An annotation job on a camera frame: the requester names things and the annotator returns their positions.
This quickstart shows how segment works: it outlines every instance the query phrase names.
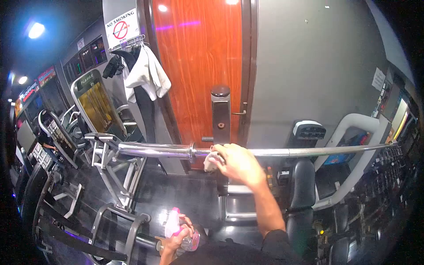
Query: poster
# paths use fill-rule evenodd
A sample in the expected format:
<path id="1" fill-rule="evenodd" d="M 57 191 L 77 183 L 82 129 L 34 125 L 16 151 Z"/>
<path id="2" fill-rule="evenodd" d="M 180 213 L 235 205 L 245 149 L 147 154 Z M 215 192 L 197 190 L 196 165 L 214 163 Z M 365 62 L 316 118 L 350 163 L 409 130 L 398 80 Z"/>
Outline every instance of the poster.
<path id="1" fill-rule="evenodd" d="M 140 35 L 136 9 L 129 10 L 105 24 L 109 48 Z"/>
<path id="2" fill-rule="evenodd" d="M 372 86 L 375 87 L 378 91 L 381 91 L 385 79 L 385 74 L 377 67 L 374 73 L 374 78 L 372 80 Z"/>
<path id="3" fill-rule="evenodd" d="M 84 44 L 84 38 L 81 38 L 78 42 L 77 42 L 77 48 L 78 48 L 78 50 L 81 50 L 82 49 L 82 47 L 84 47 L 85 46 L 85 44 Z"/>
<path id="4" fill-rule="evenodd" d="M 45 70 L 38 76 L 38 82 L 40 83 L 40 87 L 43 87 L 50 79 L 56 76 L 56 72 L 54 70 L 54 66 Z"/>

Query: no smoking sign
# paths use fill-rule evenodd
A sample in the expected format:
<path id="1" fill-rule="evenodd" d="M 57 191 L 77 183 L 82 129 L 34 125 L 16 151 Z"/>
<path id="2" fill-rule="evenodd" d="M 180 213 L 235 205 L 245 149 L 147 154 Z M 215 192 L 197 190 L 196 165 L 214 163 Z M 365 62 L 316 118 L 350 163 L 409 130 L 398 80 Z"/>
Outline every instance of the no smoking sign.
<path id="1" fill-rule="evenodd" d="M 81 50 L 81 49 L 82 49 L 82 47 L 84 47 L 84 46 L 85 46 L 85 44 L 84 44 L 84 38 L 81 38 L 81 39 L 77 42 L 78 50 Z"/>
<path id="2" fill-rule="evenodd" d="M 118 22 L 115 25 L 115 28 L 113 29 L 113 35 L 117 39 L 123 39 L 128 33 L 128 27 L 127 23 L 125 21 Z"/>
<path id="3" fill-rule="evenodd" d="M 129 10 L 105 24 L 109 48 L 140 36 L 136 9 Z"/>

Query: black sleeve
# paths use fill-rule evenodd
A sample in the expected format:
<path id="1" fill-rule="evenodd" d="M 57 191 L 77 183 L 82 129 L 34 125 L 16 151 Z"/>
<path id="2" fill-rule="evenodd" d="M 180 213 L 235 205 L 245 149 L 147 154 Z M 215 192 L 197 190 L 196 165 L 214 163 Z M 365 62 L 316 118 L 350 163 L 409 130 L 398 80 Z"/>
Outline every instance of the black sleeve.
<path id="1" fill-rule="evenodd" d="M 304 263 L 291 248 L 287 233 L 283 230 L 273 230 L 269 232 L 262 242 L 261 250 L 277 259 L 286 261 L 287 264 Z"/>
<path id="2" fill-rule="evenodd" d="M 38 135 L 36 135 L 38 143 L 41 145 L 48 143 L 47 134 L 43 131 L 41 131 Z"/>

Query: sign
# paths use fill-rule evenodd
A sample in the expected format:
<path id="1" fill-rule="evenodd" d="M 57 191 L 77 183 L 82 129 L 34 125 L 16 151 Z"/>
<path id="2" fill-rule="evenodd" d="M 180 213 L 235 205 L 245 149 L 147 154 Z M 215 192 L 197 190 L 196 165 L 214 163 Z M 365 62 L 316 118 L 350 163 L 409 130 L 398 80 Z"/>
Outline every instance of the sign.
<path id="1" fill-rule="evenodd" d="M 43 87 L 50 79 L 56 76 L 56 72 L 54 70 L 54 66 L 45 70 L 38 76 L 38 82 L 40 83 L 40 87 Z"/>
<path id="2" fill-rule="evenodd" d="M 381 89 L 383 88 L 385 79 L 386 79 L 386 76 L 377 67 L 374 73 L 374 78 L 372 80 L 372 86 L 375 87 L 378 91 L 381 91 Z"/>
<path id="3" fill-rule="evenodd" d="M 35 95 L 35 93 L 37 93 L 38 90 L 40 90 L 40 87 L 35 82 L 34 84 L 32 84 L 32 86 L 28 87 L 26 91 L 22 92 L 19 95 L 19 99 L 22 102 L 22 105 L 27 103 L 28 99 L 32 98 Z"/>
<path id="4" fill-rule="evenodd" d="M 85 44 L 84 44 L 84 38 L 81 38 L 81 39 L 77 42 L 78 50 L 81 50 L 81 49 L 82 49 L 82 47 L 84 47 L 84 46 L 85 46 Z"/>
<path id="5" fill-rule="evenodd" d="M 112 19 L 109 23 L 105 24 L 105 29 L 110 48 L 118 46 L 123 41 L 139 36 L 140 30 L 138 28 L 136 9 L 131 9 Z"/>

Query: no smoking symbol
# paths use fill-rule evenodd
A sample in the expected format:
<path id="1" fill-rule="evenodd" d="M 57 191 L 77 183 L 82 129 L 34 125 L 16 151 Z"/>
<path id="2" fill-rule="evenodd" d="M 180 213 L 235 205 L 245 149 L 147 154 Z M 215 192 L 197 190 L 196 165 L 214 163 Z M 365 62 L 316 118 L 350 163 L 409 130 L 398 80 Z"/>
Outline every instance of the no smoking symbol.
<path id="1" fill-rule="evenodd" d="M 128 26 L 125 21 L 118 22 L 113 28 L 113 35 L 117 39 L 123 39 L 128 33 Z"/>

